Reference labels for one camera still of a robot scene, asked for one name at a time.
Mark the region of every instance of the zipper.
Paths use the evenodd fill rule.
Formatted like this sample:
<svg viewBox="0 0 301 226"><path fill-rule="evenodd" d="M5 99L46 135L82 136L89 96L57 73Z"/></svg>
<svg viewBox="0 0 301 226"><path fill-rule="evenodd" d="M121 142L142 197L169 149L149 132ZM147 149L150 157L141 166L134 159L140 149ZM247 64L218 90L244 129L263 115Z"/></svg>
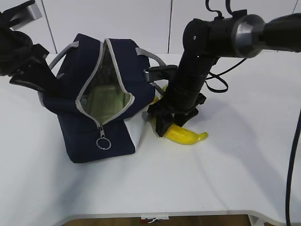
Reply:
<svg viewBox="0 0 301 226"><path fill-rule="evenodd" d="M112 58L112 62L113 62L114 68L115 68L115 72L116 72L116 76L117 76L120 88L121 88L123 93L130 95L130 99L129 99L127 105L125 105L124 108L120 112L118 112L116 115L112 116L107 121L105 121L103 123L103 125L105 125L108 122L118 118L121 114L123 114L134 103L134 100L135 100L134 95L129 93L126 90L126 88L124 87L124 84L123 84L122 79L121 79L120 71L119 71L119 68L118 68L118 64L117 64L117 61L116 61L116 58L115 58L115 54L114 54L114 50L113 50L113 46L111 44L111 41L109 39L105 39L105 43L107 44L107 46L109 48L109 52L110 52L110 55L111 55L111 58Z"/></svg>
<svg viewBox="0 0 301 226"><path fill-rule="evenodd" d="M111 148L111 141L110 141L108 138L105 137L105 133L104 133L103 126L100 126L100 128L99 128L99 133L100 133L100 138L98 138L98 139L96 140L96 145L97 145L97 147L98 147L99 149L102 149L102 150L109 150L109 149ZM107 147L103 147L103 146L101 146L101 144L100 144L101 141L106 141L106 142L108 142L109 145L108 145Z"/></svg>
<svg viewBox="0 0 301 226"><path fill-rule="evenodd" d="M95 69L93 70L93 72L91 73L91 76L89 77L89 79L86 81L86 83L84 84L84 86L82 87L77 99L76 99L76 106L77 106L77 109L83 113L86 117L92 119L96 126L97 126L97 130L99 130L99 135L100 137L96 140L96 145L99 149L102 149L102 150L109 150L111 148L111 141L105 137L105 133L104 133L104 128L103 128L103 125L107 124L108 122L116 119L117 117L119 117L121 114L123 114L133 103L134 103L134 100L135 100L135 97L133 94L127 92L126 88L124 87L124 84L122 82L122 79L121 79L121 75L120 75L120 71L119 71L119 68L118 68L118 65L117 65L117 61L116 61L116 58L115 58L115 54L114 54L114 51L113 51L113 46L111 44L111 41L109 39L106 39L105 42L107 43L107 46L109 48L109 52L110 52L110 55L111 55L111 58L112 58L112 62L113 62L113 65L114 65L114 68L115 68L115 72L116 72L116 76L118 78L118 82L119 82L119 85L120 85L120 88L121 90L125 93L125 94L129 94L130 95L130 99L127 103L127 105L119 112L117 113L116 115L112 116L110 119L108 119L107 121L105 121L103 124L100 124L94 117L92 117L91 115L89 115L88 113L86 113L86 111L83 109L81 103L80 103L80 99L84 93L84 91L86 90L88 84L91 82L91 80L94 78L96 72L97 72L97 69L98 67L100 66L101 62L102 62L102 58L103 58L103 54L104 54L104 44L101 43L101 46L100 46L100 53L99 53L99 58L98 58L98 61L96 63L96 67ZM101 141L107 141L108 142L108 147L102 147L99 143Z"/></svg>

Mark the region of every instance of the navy blue bag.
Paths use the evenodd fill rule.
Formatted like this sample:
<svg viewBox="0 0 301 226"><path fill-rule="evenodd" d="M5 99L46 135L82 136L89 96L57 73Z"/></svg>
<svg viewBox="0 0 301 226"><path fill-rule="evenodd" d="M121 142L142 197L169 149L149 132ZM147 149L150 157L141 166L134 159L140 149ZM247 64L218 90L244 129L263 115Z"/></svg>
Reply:
<svg viewBox="0 0 301 226"><path fill-rule="evenodd" d="M78 34L65 50L57 76L64 92L59 98L44 94L42 101L57 114L74 163L135 152L145 122L142 109L155 96L143 74L149 59L137 48L132 40L101 43Z"/></svg>

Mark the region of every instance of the toy banana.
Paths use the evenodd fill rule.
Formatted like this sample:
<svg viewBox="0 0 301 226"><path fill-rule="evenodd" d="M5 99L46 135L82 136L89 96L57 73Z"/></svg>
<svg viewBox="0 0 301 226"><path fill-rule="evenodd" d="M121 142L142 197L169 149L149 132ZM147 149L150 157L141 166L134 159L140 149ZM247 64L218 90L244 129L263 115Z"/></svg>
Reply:
<svg viewBox="0 0 301 226"><path fill-rule="evenodd" d="M155 97L151 104L159 101L158 97ZM171 127L164 134L164 137L170 139L181 145L193 145L201 140L205 140L208 137L208 133L194 133L188 129L182 128L176 124L172 124Z"/></svg>

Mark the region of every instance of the white wall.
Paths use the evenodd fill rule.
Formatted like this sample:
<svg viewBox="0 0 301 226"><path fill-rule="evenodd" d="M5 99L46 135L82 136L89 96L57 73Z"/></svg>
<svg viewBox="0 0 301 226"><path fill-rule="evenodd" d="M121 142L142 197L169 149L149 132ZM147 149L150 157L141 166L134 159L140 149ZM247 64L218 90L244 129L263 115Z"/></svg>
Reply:
<svg viewBox="0 0 301 226"><path fill-rule="evenodd" d="M3 0L0 11L26 0ZM170 4L172 0L42 0L58 51L72 42L77 33L103 40L130 38L142 48L155 53L167 53ZM36 0L43 18L20 31L34 43L40 43L55 53L41 0ZM247 9L264 20L293 12L297 0L232 0L232 10ZM212 9L227 15L225 0L210 0ZM295 12L301 12L301 0ZM193 18L211 21L215 13L205 8L205 0L173 0L169 53L182 53L182 33Z"/></svg>
<svg viewBox="0 0 301 226"><path fill-rule="evenodd" d="M6 9L15 7L22 3L26 2L26 0L2 0L0 1L0 11L3 12ZM55 53L55 47L51 40L50 31L48 29L47 21L45 18L45 13L42 7L41 0L36 0L37 5L43 15L42 18L35 20L28 25L19 29L19 31L26 33L29 35L34 44L41 44L45 47L50 53Z"/></svg>
<svg viewBox="0 0 301 226"><path fill-rule="evenodd" d="M276 17L291 14L296 1L297 0L232 0L231 8L232 11L247 9L248 14L260 15L268 22ZM211 9L222 11L224 17L229 17L225 7L225 0L210 0L210 7ZM212 21L216 15L216 13L206 10L205 0L174 0L169 53L183 52L182 35L189 21L193 18Z"/></svg>
<svg viewBox="0 0 301 226"><path fill-rule="evenodd" d="M44 0L57 50L77 33L103 40L129 38L167 53L170 0Z"/></svg>

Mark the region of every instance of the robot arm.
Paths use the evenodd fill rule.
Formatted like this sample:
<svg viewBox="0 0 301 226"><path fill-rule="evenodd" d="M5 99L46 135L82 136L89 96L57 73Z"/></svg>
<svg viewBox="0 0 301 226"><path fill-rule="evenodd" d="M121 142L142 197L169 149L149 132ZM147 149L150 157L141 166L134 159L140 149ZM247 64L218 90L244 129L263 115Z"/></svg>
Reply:
<svg viewBox="0 0 301 226"><path fill-rule="evenodd" d="M163 98L149 107L156 117L156 132L163 136L173 124L183 126L198 114L200 93L213 65L220 57L252 58L263 49L301 51L301 14L283 16L265 23L246 10L211 22L194 19L183 34L184 53L178 70L169 79Z"/></svg>
<svg viewBox="0 0 301 226"><path fill-rule="evenodd" d="M62 85L45 61L49 52L40 44L33 45L26 34L10 29L40 16L34 0L0 13L0 76L12 77L11 84L59 95Z"/></svg>

